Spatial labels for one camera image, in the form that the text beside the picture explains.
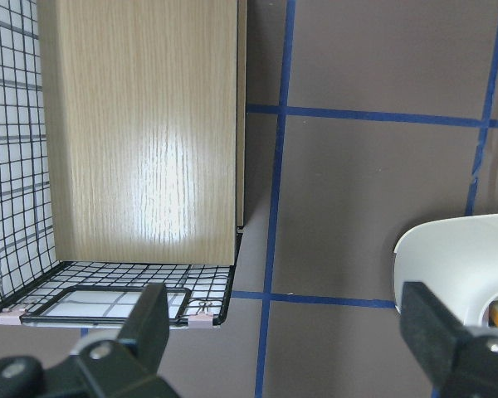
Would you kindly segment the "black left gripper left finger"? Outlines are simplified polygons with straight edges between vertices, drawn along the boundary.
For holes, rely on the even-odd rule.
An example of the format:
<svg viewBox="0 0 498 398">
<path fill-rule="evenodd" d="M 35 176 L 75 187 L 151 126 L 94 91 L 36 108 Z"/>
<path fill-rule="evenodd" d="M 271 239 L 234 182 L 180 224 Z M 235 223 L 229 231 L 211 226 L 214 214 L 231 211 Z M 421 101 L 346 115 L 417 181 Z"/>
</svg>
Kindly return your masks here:
<svg viewBox="0 0 498 398">
<path fill-rule="evenodd" d="M 83 338 L 45 369 L 32 356 L 0 358 L 0 397 L 177 397 L 158 375 L 169 338 L 168 290 L 143 290 L 115 337 Z"/>
</svg>

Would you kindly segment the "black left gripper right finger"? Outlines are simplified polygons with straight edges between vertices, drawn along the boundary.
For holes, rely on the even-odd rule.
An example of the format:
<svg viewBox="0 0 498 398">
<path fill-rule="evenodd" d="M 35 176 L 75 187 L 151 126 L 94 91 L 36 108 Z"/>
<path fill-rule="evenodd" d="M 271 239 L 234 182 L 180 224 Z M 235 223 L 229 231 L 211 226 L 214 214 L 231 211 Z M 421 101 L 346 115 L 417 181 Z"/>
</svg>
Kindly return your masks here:
<svg viewBox="0 0 498 398">
<path fill-rule="evenodd" d="M 424 283 L 406 282 L 400 333 L 436 397 L 498 397 L 498 329 L 463 325 Z"/>
</svg>

